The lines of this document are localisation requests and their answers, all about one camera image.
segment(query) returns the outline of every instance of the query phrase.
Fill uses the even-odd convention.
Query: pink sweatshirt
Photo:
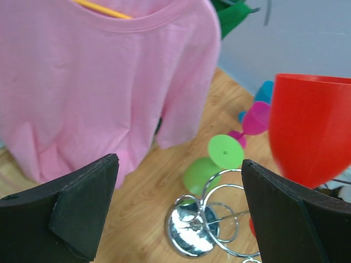
[[[120,159],[116,187],[147,154],[194,138],[220,48],[208,0],[0,1],[0,138],[47,182]]]

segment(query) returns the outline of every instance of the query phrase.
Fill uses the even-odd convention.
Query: metal wire
[[[344,181],[344,180],[333,179],[332,181],[334,181],[334,182],[341,182],[342,184],[346,184],[346,185],[351,185],[351,182]]]
[[[229,248],[227,248],[225,246],[225,243],[229,243],[229,241],[231,242],[232,240],[235,239],[236,235],[237,235],[237,231],[236,233],[234,234],[234,238],[232,239],[229,239],[227,241],[223,241],[221,239],[219,239],[218,237],[216,237],[211,229],[210,229],[210,224],[213,224],[214,222],[210,221],[208,222],[207,221],[207,218],[206,218],[206,214],[205,214],[205,210],[208,206],[211,206],[213,204],[207,204],[208,203],[208,200],[209,198],[211,197],[211,195],[213,193],[215,193],[218,189],[221,189],[221,188],[224,188],[224,187],[232,187],[232,188],[237,188],[237,189],[241,189],[241,190],[244,190],[244,187],[242,187],[241,185],[234,185],[234,184],[224,184],[224,185],[219,185],[217,187],[215,187],[214,189],[210,190],[208,192],[208,188],[211,184],[211,182],[213,180],[215,180],[217,177],[225,174],[225,173],[229,173],[229,172],[241,172],[241,169],[232,169],[232,170],[224,170],[224,171],[220,171],[219,173],[213,175],[209,180],[208,182],[206,183],[205,187],[203,188],[203,191],[202,191],[202,195],[201,195],[201,198],[200,200],[198,200],[197,198],[195,198],[194,196],[191,196],[191,195],[183,195],[181,196],[180,198],[177,199],[177,201],[175,202],[175,205],[179,204],[180,202],[182,202],[184,199],[186,198],[190,198],[192,200],[194,200],[194,202],[196,202],[196,205],[198,207],[198,211],[197,213],[194,215],[194,217],[190,220],[190,221],[185,221],[189,224],[191,224],[192,226],[196,226],[196,225],[200,225],[200,226],[203,226],[204,229],[207,231],[207,234],[213,239],[213,241],[215,241],[215,243],[220,247],[222,248],[224,251],[226,251],[228,254],[232,255],[232,256],[235,256],[235,257],[238,257],[238,258],[248,258],[248,259],[252,259],[253,257],[256,257],[256,256],[259,256],[260,253],[259,251],[256,252],[256,253],[253,253],[253,254],[241,254],[241,253],[238,253],[238,252],[235,252]],[[234,213],[234,211],[229,207],[227,206],[226,204],[223,204],[223,203],[216,203],[216,204],[219,204],[219,205],[222,205],[226,208],[229,208],[231,214],[229,216],[225,216],[223,218],[220,218],[220,219],[217,219],[219,221],[223,220],[223,219],[226,219],[226,218],[230,218],[230,217],[234,217],[236,220],[236,215]],[[240,213],[240,215],[242,214],[247,214],[248,212],[247,211],[243,211]],[[201,221],[202,223],[201,224],[192,224],[192,223],[195,223],[195,221],[199,222],[198,218],[201,218]]]
[[[243,261],[242,263],[247,263],[247,262],[256,262],[256,263],[261,263],[260,261],[253,259],[253,258],[248,258],[245,261]]]

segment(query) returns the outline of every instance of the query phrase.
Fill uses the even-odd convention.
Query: plastic wine glass
[[[194,195],[202,194],[208,180],[223,169],[235,169],[244,160],[244,150],[232,137],[219,134],[208,143],[209,157],[196,159],[185,171],[183,183],[185,188]],[[208,190],[215,188],[220,176],[213,180]]]
[[[263,101],[268,104],[271,104],[272,94],[273,94],[273,81],[265,81],[262,86],[258,89],[256,95],[254,96],[253,102]],[[239,122],[242,123],[242,120],[246,114],[246,111],[241,111],[238,115]]]
[[[269,112],[270,105],[268,103],[256,101],[242,120],[243,132],[232,130],[228,135],[236,139],[245,148],[247,141],[244,135],[258,135],[268,130]]]
[[[351,79],[278,74],[269,143],[282,175],[315,188],[351,163]]]

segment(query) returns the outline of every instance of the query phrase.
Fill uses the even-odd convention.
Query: wood grain
[[[107,216],[104,233],[100,242],[96,263],[182,263],[189,259],[175,254],[168,245],[163,223],[170,205],[186,189],[182,175],[197,158],[207,156],[207,143],[217,134],[240,130],[237,115],[247,110],[252,97],[221,70],[217,70],[203,114],[197,138],[183,145],[160,150],[153,147],[139,168],[129,174],[123,187],[115,191]],[[277,172],[271,157],[267,134],[248,137],[246,158]],[[239,174],[229,174],[222,182],[241,184]],[[36,186],[26,179],[6,149],[0,150],[0,197]],[[235,211],[247,209],[245,194],[240,190],[222,190],[211,200],[224,202]],[[228,214],[216,209],[219,216]],[[248,227],[249,216],[240,218],[238,238],[229,248],[239,253],[253,253],[257,250],[255,238]],[[223,238],[233,232],[232,219],[221,223]],[[204,258],[193,262],[243,262],[215,248]]]

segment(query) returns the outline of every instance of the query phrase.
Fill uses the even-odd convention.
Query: chrome spiral stand
[[[229,172],[241,172],[241,169],[224,170],[215,174],[203,188],[200,199],[192,195],[182,195],[169,209],[165,222],[165,230],[172,248],[179,255],[186,258],[199,258],[208,254],[215,245],[218,245],[228,254],[243,258],[243,263],[260,263],[260,261],[254,259],[254,257],[259,256],[259,252],[241,254],[226,247],[227,243],[237,238],[239,232],[239,220],[237,217],[247,214],[249,211],[235,213],[224,203],[208,203],[210,196],[220,188],[233,187],[244,190],[240,185],[223,184],[208,192],[208,187],[215,178]],[[212,208],[217,205],[224,207],[230,214],[218,218]],[[230,218],[234,219],[235,233],[230,239],[222,240],[219,238],[219,222]]]

